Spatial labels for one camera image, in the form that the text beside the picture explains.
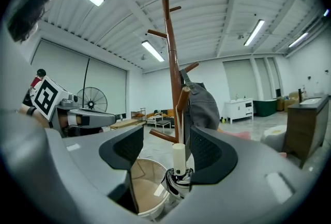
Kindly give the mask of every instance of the floor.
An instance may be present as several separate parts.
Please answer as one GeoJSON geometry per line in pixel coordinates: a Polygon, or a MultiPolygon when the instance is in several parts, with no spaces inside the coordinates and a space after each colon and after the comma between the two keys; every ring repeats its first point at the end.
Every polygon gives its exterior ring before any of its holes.
{"type": "MultiPolygon", "coordinates": [[[[287,113],[276,112],[275,114],[267,117],[255,116],[254,120],[251,120],[251,118],[246,118],[242,120],[234,120],[233,124],[220,123],[219,128],[228,132],[249,131],[252,140],[260,141],[263,132],[268,128],[278,125],[286,125],[286,124],[287,124],[287,113]]],[[[162,164],[165,168],[170,169],[173,167],[172,143],[150,135],[149,131],[152,128],[154,127],[144,126],[144,146],[139,154],[139,157],[155,160],[160,164],[162,164]]],[[[157,129],[159,131],[162,131],[162,127],[158,127],[157,129]]],[[[168,135],[174,136],[173,128],[165,127],[164,132],[168,135]]],[[[323,169],[324,162],[326,158],[329,156],[330,152],[331,152],[331,102],[329,103],[328,123],[327,123],[327,130],[323,145],[322,147],[319,147],[314,152],[314,154],[306,161],[303,170],[310,171],[312,175],[318,176],[320,171],[323,169]]],[[[299,159],[291,155],[288,155],[288,160],[290,160],[297,166],[300,163],[299,159]]],[[[187,162],[187,166],[194,168],[194,160],[192,155],[187,162]]],[[[171,210],[171,208],[173,208],[177,204],[178,202],[174,204],[168,202],[160,218],[165,214],[167,214],[171,210]]]]}

